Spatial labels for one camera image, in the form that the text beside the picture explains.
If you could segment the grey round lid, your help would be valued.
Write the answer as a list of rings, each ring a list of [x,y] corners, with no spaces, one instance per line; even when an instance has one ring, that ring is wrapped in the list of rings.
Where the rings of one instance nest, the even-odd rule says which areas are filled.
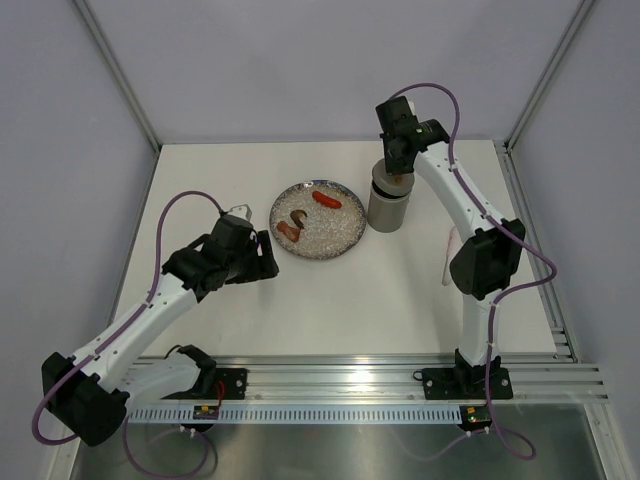
[[[386,171],[385,160],[378,160],[372,168],[372,185],[382,197],[396,199],[408,196],[415,184],[415,175],[392,175]]]

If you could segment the grey cylindrical container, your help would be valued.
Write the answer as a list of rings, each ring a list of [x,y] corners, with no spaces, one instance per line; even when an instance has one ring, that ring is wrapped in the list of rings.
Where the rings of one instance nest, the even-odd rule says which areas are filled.
[[[371,188],[367,211],[369,226],[380,233],[399,230],[404,222],[409,199],[409,194],[391,198],[382,191]]]

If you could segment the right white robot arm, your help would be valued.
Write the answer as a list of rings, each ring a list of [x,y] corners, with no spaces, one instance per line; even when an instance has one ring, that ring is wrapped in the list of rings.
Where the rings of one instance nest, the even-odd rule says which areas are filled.
[[[381,138],[386,171],[395,176],[417,173],[424,179],[462,242],[449,263],[451,279],[463,298],[462,336],[453,366],[420,371],[425,398],[480,400],[495,390],[499,399],[510,399],[508,371],[496,354],[496,302],[518,269],[525,227],[517,219],[507,221],[454,157],[437,160],[426,154],[423,143],[388,134]]]

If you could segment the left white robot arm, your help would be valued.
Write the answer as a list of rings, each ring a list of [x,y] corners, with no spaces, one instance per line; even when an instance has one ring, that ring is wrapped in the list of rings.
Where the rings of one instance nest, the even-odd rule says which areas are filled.
[[[230,213],[223,215],[210,233],[157,266],[147,296],[128,313],[72,355],[54,352],[44,361],[39,408],[55,416],[74,438],[94,447],[149,403],[218,393],[216,361],[193,345],[180,347],[139,374],[129,369],[161,333],[208,294],[278,273],[268,231],[257,231],[248,220]]]

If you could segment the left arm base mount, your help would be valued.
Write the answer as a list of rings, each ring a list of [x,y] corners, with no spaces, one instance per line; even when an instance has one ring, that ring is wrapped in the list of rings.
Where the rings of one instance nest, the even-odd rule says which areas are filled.
[[[175,345],[166,353],[164,360],[177,355],[193,360],[199,368],[199,375],[190,389],[168,395],[166,400],[245,399],[248,380],[246,368],[220,367],[212,356],[194,345]]]

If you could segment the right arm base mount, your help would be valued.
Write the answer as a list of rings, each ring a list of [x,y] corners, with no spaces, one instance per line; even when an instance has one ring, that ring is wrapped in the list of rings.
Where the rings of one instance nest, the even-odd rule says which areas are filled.
[[[485,385],[484,369],[470,375],[455,368],[423,368],[415,370],[412,378],[422,385],[426,400],[510,400],[514,398],[509,372],[506,368],[492,369],[489,389]]]

